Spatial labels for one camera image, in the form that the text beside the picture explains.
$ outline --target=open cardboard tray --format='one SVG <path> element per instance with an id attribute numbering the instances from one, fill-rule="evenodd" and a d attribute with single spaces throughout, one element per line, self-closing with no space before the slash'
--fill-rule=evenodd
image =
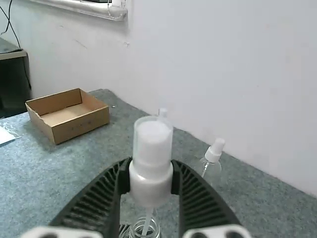
<path id="1" fill-rule="evenodd" d="M 109 123 L 109 107 L 76 88 L 26 101 L 31 121 L 55 144 Z"/>

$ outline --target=black cable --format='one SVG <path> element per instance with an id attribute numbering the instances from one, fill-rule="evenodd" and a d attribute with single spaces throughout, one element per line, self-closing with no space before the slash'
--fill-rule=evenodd
<path id="1" fill-rule="evenodd" d="M 19 48 L 21 48 L 19 39 L 18 39 L 18 37 L 17 37 L 17 35 L 16 35 L 16 33 L 15 33 L 13 27 L 12 27 L 10 18 L 7 16 L 7 14 L 5 13 L 4 9 L 3 9 L 1 6 L 0 6 L 0 9 L 1 9 L 1 11 L 4 13 L 5 17 L 8 19 L 8 25 L 10 25 L 11 30 L 12 30 L 12 32 L 14 33 L 14 36 L 15 36 L 15 38 L 16 38 L 16 41 L 18 42 Z M 28 74 L 27 74 L 27 72 L 26 72 L 26 67 L 25 67 L 24 59 L 22 59 L 22 60 L 23 60 L 23 67 L 24 67 L 25 77 L 26 77 L 26 79 L 27 79 L 27 81 L 28 81 L 28 84 L 29 84 L 29 89 L 32 89 L 32 86 L 31 86 L 31 83 L 30 83 L 30 79 L 29 79 Z"/>
<path id="2" fill-rule="evenodd" d="M 11 0 L 10 1 L 10 4 L 9 4 L 9 10 L 8 10 L 8 15 L 9 15 L 9 17 L 7 17 L 7 19 L 8 19 L 8 24 L 6 25 L 6 28 L 5 28 L 5 31 L 3 31 L 1 34 L 4 34 L 4 33 L 6 33 L 7 31 L 8 31 L 8 28 L 9 28 L 9 24 L 10 24 L 10 13 L 11 13 L 11 4 L 12 4 L 12 1 L 13 0 Z"/>

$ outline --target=pump dip tube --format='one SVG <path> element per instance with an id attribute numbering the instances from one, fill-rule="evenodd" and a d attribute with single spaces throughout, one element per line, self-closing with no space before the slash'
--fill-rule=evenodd
<path id="1" fill-rule="evenodd" d="M 138 206 L 146 209 L 146 213 L 131 225 L 131 238 L 161 237 L 153 210 L 170 198 L 173 176 L 173 126 L 165 115 L 143 117 L 134 123 L 133 159 L 129 166 L 130 194 Z"/>

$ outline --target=spray bottle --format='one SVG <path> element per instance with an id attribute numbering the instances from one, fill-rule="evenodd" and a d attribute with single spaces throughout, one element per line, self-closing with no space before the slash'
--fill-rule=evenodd
<path id="1" fill-rule="evenodd" d="M 133 159 L 129 166 L 130 195 L 146 214 L 131 225 L 130 238 L 162 237 L 153 211 L 163 205 L 171 192 L 173 126 L 166 110 L 159 116 L 147 116 L 134 123 Z"/>
<path id="2" fill-rule="evenodd" d="M 200 159 L 201 164 L 199 165 L 197 172 L 202 177 L 208 176 L 209 179 L 211 179 L 212 185 L 214 185 L 214 183 L 216 183 L 220 177 L 221 164 L 219 159 L 221 157 L 224 145 L 224 139 L 217 138 L 213 145 L 208 148 L 205 156 Z"/>

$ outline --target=gray carpet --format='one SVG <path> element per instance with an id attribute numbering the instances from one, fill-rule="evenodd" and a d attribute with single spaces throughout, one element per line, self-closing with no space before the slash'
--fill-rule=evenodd
<path id="1" fill-rule="evenodd" d="M 92 95 L 110 106 L 110 124 L 53 145 L 32 125 L 28 114 L 0 120 L 22 137 L 0 147 L 0 236 L 14 238 L 52 218 L 103 169 L 132 155 L 133 123 L 146 114 L 108 90 Z M 173 159 L 195 167 L 207 145 L 174 131 Z M 317 237 L 317 200 L 229 155 L 216 190 L 253 237 Z M 167 237 L 178 237 L 177 197 L 158 209 Z M 138 209 L 129 195 L 121 201 L 121 220 Z"/>

